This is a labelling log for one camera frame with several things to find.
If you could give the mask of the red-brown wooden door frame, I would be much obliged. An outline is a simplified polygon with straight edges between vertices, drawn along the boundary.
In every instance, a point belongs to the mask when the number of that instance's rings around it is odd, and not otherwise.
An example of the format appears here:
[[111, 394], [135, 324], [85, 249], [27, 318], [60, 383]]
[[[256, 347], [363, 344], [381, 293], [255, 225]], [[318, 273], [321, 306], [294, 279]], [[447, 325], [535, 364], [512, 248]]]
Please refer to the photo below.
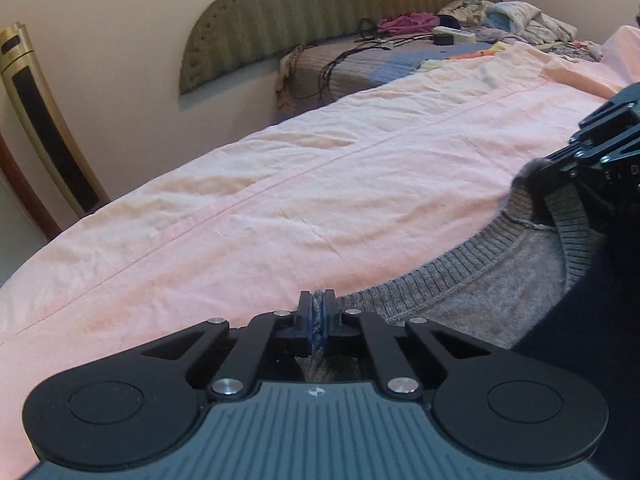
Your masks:
[[62, 230], [22, 173], [4, 138], [1, 138], [0, 141], [0, 162], [6, 180], [29, 217], [47, 237], [47, 240], [54, 240]]

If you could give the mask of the gold tower fan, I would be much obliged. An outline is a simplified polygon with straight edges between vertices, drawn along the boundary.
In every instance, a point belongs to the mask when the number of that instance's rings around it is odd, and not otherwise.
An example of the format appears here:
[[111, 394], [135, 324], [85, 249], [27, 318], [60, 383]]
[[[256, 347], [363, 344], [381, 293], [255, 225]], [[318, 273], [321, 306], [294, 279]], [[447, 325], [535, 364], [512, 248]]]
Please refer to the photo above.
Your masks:
[[110, 198], [81, 153], [43, 75], [25, 25], [1, 32], [1, 78], [40, 162], [70, 208], [85, 217]]

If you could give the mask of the magenta garment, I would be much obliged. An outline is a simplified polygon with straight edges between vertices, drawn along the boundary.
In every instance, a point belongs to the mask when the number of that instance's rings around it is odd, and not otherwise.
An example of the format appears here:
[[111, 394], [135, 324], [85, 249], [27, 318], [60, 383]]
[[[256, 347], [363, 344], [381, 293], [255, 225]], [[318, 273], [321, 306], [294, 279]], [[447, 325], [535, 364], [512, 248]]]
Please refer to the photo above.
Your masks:
[[440, 18], [430, 12], [411, 12], [384, 18], [378, 22], [376, 31], [380, 36], [402, 36], [426, 34], [440, 25]]

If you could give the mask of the white remote control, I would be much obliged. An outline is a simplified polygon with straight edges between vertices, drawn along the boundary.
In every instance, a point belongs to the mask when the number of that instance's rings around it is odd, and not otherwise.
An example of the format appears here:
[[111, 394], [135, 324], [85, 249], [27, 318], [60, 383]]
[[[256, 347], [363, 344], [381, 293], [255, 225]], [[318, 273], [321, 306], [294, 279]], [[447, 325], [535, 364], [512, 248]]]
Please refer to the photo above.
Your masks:
[[474, 32], [463, 29], [456, 29], [447, 26], [436, 26], [432, 30], [433, 35], [449, 35], [454, 38], [456, 44], [475, 44], [476, 36]]

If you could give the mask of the pale crumpled clothes pile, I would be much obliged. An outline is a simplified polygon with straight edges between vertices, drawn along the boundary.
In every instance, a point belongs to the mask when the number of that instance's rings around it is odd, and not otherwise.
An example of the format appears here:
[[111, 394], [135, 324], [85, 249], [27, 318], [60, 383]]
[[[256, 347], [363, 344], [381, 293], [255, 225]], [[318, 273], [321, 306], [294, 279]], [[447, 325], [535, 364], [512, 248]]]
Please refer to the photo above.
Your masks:
[[590, 62], [599, 62], [603, 55], [600, 44], [577, 39], [575, 26], [525, 1], [454, 0], [439, 14], [454, 18], [477, 41], [486, 44], [524, 42], [542, 52]]

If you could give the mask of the grey knit sweater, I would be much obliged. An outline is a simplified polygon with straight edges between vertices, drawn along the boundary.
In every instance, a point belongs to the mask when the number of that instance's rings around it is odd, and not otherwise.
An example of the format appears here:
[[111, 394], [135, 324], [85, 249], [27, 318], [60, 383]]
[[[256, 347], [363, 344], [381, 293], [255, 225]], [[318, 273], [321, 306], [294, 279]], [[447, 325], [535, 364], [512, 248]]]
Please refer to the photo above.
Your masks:
[[513, 347], [577, 284], [603, 242], [574, 185], [535, 203], [528, 181], [547, 165], [526, 164], [495, 218], [468, 240], [399, 278], [341, 296], [338, 306], [394, 325], [426, 318]]

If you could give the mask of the pink bed sheet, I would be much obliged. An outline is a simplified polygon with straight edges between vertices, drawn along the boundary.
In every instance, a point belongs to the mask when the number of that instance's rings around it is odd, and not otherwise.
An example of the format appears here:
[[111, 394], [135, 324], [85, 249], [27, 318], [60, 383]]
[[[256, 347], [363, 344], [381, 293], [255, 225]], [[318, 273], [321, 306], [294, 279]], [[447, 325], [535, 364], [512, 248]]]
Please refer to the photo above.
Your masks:
[[474, 235], [526, 162], [639, 78], [518, 44], [363, 91], [217, 148], [71, 226], [1, 289], [1, 474], [36, 463], [26, 396], [61, 370], [303, 289], [382, 284]]

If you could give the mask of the olive padded headboard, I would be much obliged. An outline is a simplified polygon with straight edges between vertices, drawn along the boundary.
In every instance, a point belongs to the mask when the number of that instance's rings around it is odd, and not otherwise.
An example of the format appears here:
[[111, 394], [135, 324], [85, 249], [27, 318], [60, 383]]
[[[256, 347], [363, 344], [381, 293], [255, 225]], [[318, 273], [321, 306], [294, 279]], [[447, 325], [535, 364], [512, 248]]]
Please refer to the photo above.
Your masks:
[[356, 34], [365, 18], [377, 23], [408, 12], [436, 12], [450, 1], [214, 0], [186, 40], [178, 89], [186, 96], [300, 44]]

